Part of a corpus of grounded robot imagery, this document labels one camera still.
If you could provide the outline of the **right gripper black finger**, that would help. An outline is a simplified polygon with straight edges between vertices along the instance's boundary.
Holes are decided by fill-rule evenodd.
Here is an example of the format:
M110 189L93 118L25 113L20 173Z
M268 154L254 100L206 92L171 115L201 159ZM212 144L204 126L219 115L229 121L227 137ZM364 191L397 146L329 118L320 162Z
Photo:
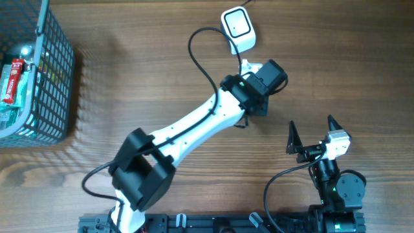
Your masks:
M286 153L294 154L301 153L303 151L303 144L300 140L300 136L296 129L295 123L293 120L289 122L289 136L287 141Z
M334 119L332 115L329 115L327 117L327 121L328 121L329 131L337 131L337 130L343 129L343 127L339 125L339 123L337 123L337 121Z

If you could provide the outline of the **red Nescafe stick sachet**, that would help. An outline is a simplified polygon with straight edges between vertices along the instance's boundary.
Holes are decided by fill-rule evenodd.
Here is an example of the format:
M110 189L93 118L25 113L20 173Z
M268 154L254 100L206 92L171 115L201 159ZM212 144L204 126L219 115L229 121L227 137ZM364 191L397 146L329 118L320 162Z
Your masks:
M17 91L17 85L18 85L24 64L25 64L24 59L14 58L12 60L10 75L9 75L8 84L7 84L6 92L5 92L5 97L2 99L2 101L6 104L14 103L14 96Z

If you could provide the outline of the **green snack packet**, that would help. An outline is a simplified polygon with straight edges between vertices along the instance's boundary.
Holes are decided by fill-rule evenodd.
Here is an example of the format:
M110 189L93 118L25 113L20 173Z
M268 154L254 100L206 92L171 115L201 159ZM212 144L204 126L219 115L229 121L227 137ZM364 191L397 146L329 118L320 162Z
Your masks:
M13 104L6 104L2 101L5 97L6 87L10 75L11 65L4 65L1 71L1 130L12 126L22 115L23 109L14 107Z

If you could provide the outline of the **yellow Vim liquid bottle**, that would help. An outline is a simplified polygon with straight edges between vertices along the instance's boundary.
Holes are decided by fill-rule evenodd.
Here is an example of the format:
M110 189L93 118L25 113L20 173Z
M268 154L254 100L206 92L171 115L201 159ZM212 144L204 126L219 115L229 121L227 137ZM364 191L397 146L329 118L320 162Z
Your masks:
M34 63L35 48L34 41L11 45L5 52L2 66L11 65L13 59L23 59L22 71L30 72L32 70L31 64Z

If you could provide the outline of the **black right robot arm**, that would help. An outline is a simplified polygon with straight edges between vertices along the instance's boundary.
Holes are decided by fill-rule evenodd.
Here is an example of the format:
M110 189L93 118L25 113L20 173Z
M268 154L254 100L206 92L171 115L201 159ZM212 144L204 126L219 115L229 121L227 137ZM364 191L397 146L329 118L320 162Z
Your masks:
M297 163L309 163L308 171L321 203L308 210L309 232L365 232L362 199L366 178L355 170L341 170L336 159L345 155L352 136L335 121L327 117L329 130L318 144L304 146L293 121L289 122L286 152L297 155Z

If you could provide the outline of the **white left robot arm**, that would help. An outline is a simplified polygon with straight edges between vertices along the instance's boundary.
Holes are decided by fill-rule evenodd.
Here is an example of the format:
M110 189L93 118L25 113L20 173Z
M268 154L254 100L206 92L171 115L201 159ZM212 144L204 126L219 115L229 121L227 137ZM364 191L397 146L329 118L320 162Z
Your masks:
M241 70L225 77L217 93L176 123L150 134L140 128L128 134L109 167L121 200L111 219L120 232L136 232L144 225L145 211L168 191L177 166L189 153L243 116L262 110L268 97L287 82L286 72L274 60L244 60Z

